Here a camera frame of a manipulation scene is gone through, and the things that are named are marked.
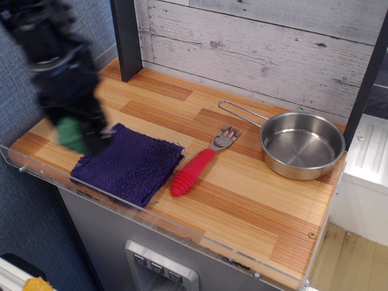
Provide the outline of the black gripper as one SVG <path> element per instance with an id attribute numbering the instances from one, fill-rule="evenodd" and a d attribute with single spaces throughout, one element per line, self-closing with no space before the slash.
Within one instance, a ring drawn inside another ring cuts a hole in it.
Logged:
<path id="1" fill-rule="evenodd" d="M 91 155 L 111 144 L 115 131 L 95 98 L 99 79 L 88 43 L 33 44 L 30 69 L 39 105 L 54 126 L 70 119 L 76 122 Z"/>

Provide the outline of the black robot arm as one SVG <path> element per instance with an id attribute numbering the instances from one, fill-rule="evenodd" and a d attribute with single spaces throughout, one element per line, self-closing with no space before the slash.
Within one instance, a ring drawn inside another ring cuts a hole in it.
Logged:
<path id="1" fill-rule="evenodd" d="M 1 24 L 25 53 L 38 104 L 60 145 L 98 155 L 113 132 L 95 98 L 99 79 L 89 42 L 72 33 L 69 10 L 62 1 L 1 1 Z"/>

